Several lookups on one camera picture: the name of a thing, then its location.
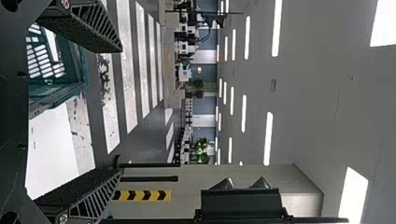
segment black machine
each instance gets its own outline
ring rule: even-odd
[[[105,8],[100,0],[0,0],[0,19],[0,224],[118,222],[103,220],[105,211],[122,169],[134,168],[135,164],[95,169],[34,201],[24,186],[29,152],[26,31],[36,21],[92,52],[121,52],[119,35]],[[192,219],[132,223],[347,222],[343,218],[289,216],[278,190],[264,182],[261,179],[251,189],[233,189],[227,179],[203,190],[202,208]]]

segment metal grating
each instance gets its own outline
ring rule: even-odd
[[[101,219],[108,204],[113,198],[120,175],[115,175],[106,183],[88,194],[83,200],[70,207],[71,218],[91,219],[94,222]]]
[[[120,182],[120,170],[95,169],[35,200],[44,214],[99,223]]]
[[[61,5],[48,7],[37,22],[94,53],[122,52],[120,37],[101,1],[72,5],[67,10]]]
[[[30,78],[64,76],[64,64],[53,60],[45,30],[34,23],[28,31],[26,50]]]

